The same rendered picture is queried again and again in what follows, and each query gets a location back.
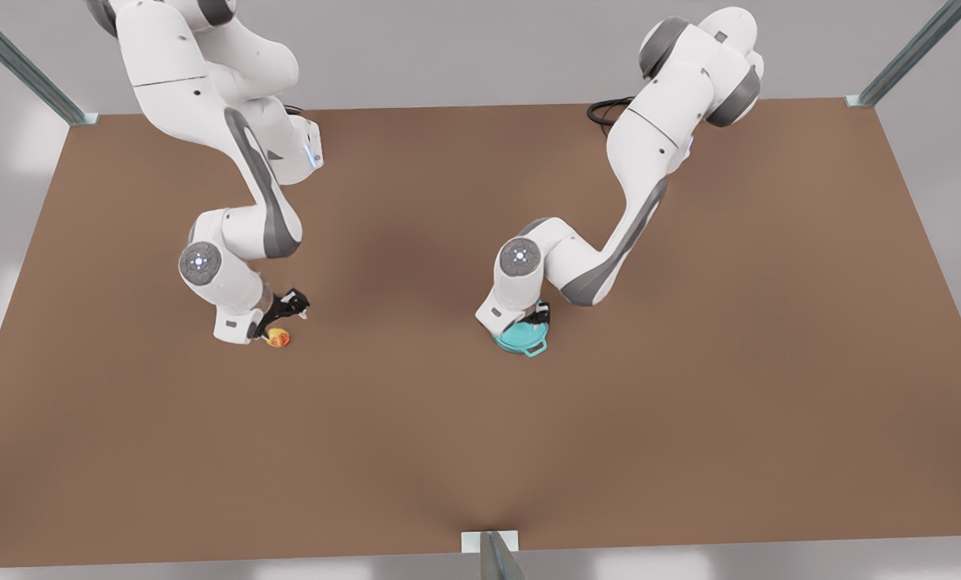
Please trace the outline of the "teal pot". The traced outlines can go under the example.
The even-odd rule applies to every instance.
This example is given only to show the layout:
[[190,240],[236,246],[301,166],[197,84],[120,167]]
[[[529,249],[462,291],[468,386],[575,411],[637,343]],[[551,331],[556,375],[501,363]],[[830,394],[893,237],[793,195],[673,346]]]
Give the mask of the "teal pot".
[[549,327],[548,322],[520,321],[501,335],[495,335],[495,344],[503,351],[532,358],[547,349]]

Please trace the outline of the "silver frame post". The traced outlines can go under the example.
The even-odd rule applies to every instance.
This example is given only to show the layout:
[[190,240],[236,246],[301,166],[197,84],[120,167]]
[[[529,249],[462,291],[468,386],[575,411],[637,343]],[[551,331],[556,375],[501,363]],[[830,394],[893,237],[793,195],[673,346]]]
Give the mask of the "silver frame post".
[[461,552],[479,555],[479,580],[527,580],[516,559],[520,551],[517,531],[466,531]]
[[97,125],[98,114],[86,113],[35,66],[0,30],[0,63],[54,113],[72,127]]
[[961,19],[961,0],[946,0],[883,69],[857,94],[846,95],[848,109],[874,109],[932,51]]

